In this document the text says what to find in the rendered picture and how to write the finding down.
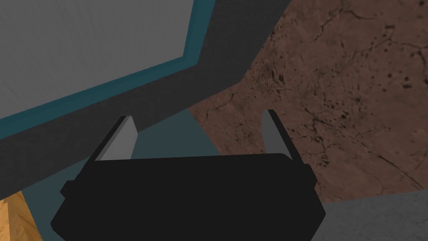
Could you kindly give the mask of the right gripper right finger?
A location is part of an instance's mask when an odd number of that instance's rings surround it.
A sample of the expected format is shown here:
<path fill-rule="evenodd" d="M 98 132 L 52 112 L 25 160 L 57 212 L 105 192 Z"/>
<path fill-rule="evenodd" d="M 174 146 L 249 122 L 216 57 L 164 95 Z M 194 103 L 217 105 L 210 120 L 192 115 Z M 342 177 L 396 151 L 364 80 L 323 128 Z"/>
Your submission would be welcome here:
<path fill-rule="evenodd" d="M 266 153 L 282 153 L 294 162 L 303 163 L 296 146 L 274 110 L 263 110 L 261 133 Z"/>

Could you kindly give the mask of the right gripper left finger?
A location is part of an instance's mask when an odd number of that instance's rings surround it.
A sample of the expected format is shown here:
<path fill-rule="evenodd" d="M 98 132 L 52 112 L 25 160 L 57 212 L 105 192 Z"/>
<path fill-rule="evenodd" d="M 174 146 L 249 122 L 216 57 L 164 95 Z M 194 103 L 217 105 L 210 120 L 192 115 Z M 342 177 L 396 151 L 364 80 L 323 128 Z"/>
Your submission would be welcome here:
<path fill-rule="evenodd" d="M 138 132 L 133 118 L 129 115 L 121 116 L 88 161 L 130 159 L 137 138 Z"/>

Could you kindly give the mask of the grey cupboard door teal edge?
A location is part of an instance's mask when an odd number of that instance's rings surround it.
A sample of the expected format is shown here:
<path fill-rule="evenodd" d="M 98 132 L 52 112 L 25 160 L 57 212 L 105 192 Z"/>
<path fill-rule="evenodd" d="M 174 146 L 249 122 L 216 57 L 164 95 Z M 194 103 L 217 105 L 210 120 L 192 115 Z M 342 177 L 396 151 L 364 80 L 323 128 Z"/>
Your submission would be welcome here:
<path fill-rule="evenodd" d="M 216 0 L 0 0 L 0 140 L 195 65 Z"/>

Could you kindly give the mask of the dark grey cupboard body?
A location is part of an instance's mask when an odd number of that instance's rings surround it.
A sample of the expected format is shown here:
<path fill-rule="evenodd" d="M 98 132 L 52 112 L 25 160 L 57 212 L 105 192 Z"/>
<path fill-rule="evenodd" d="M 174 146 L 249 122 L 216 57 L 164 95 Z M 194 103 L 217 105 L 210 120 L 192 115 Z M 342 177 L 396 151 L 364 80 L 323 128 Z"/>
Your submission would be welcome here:
<path fill-rule="evenodd" d="M 241 81 L 291 0 L 196 0 L 184 56 L 0 120 L 0 200 L 87 158 L 122 115 L 141 131 Z"/>

